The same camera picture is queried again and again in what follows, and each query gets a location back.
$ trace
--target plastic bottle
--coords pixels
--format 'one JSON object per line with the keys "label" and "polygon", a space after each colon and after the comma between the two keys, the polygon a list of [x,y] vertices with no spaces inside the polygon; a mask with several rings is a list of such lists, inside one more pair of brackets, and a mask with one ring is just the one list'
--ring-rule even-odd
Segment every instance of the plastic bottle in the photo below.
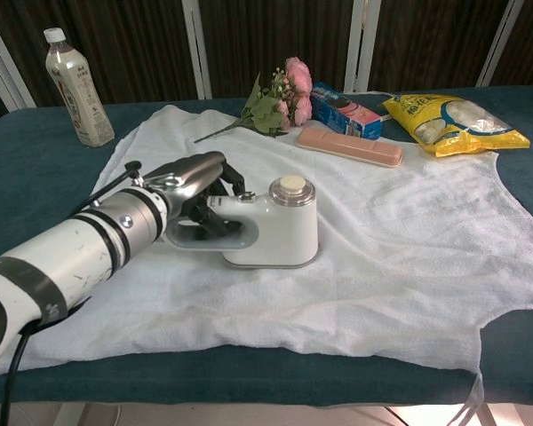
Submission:
{"label": "plastic bottle", "polygon": [[100,103],[87,59],[67,44],[61,28],[46,29],[44,35],[51,46],[45,66],[68,108],[79,140],[87,146],[105,145],[115,138],[115,131]]}

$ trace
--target table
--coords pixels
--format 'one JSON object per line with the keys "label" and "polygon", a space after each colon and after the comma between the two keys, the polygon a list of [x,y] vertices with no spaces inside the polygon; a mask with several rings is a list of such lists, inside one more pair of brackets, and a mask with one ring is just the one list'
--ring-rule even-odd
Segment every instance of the table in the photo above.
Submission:
{"label": "table", "polygon": [[[499,175],[533,215],[533,86],[442,91],[473,100],[527,136],[529,150],[502,152]],[[380,114],[383,96],[353,96]],[[244,99],[170,102],[189,112],[238,115]],[[109,105],[116,140],[166,103]],[[383,136],[409,141],[393,121]],[[81,146],[64,108],[25,109],[0,119],[0,254],[56,225],[91,191],[115,149]],[[481,332],[487,402],[533,404],[533,312],[510,312]],[[21,372],[13,400],[455,404],[473,375],[395,359],[300,355],[285,349],[223,346],[131,354]],[[4,377],[0,376],[0,400]]]}

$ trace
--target yellow snack bag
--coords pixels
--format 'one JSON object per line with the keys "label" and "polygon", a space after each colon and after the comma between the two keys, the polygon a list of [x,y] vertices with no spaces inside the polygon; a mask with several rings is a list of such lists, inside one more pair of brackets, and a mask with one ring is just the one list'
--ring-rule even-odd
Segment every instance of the yellow snack bag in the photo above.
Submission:
{"label": "yellow snack bag", "polygon": [[410,94],[394,96],[383,105],[426,151],[437,157],[529,148],[529,140],[519,131],[469,100]]}

